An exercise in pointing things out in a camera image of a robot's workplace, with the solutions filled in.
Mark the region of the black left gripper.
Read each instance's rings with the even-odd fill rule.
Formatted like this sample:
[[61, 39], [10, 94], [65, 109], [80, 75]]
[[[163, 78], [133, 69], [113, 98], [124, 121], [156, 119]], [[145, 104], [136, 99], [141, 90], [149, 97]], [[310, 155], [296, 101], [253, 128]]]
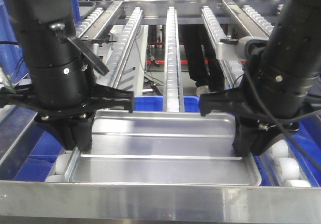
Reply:
[[17, 86], [15, 90], [14, 94], [1, 88], [1, 107], [13, 104], [35, 111], [38, 126], [54, 136], [66, 150], [73, 150], [75, 147], [80, 151], [91, 149], [94, 117], [97, 110], [108, 105], [108, 101], [103, 99], [109, 96], [108, 93], [99, 96], [95, 85], [82, 103], [50, 109], [40, 104], [32, 84]]

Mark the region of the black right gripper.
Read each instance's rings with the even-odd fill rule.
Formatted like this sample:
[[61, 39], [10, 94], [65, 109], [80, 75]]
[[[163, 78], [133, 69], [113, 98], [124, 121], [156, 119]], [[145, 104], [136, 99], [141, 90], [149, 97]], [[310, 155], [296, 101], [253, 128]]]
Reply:
[[270, 148], [273, 141], [281, 134], [297, 132], [300, 120], [320, 114], [320, 99], [308, 96], [293, 117], [277, 118], [284, 132], [267, 114], [251, 107], [239, 88], [202, 94], [199, 109], [201, 116], [206, 116], [213, 110], [234, 114], [236, 118], [236, 133], [232, 144], [234, 154], [237, 157], [245, 157], [248, 153], [259, 156]]

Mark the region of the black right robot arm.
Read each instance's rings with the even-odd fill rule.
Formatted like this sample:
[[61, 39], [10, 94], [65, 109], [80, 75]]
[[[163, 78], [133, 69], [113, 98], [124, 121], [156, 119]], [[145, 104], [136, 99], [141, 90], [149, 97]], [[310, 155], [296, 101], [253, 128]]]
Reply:
[[203, 94], [202, 116], [233, 113], [236, 156], [263, 154], [304, 117], [307, 93], [320, 75], [320, 0], [286, 0], [266, 45], [251, 48], [240, 85]]

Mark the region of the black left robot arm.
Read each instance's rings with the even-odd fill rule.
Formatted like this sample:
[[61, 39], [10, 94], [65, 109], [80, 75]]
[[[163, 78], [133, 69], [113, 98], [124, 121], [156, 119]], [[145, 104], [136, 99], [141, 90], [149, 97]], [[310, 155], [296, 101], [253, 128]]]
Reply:
[[1, 89], [1, 105], [37, 113], [36, 122], [66, 150], [87, 151], [97, 110], [132, 112], [134, 93], [97, 84], [108, 68], [77, 38], [71, 0], [4, 0], [31, 84]]

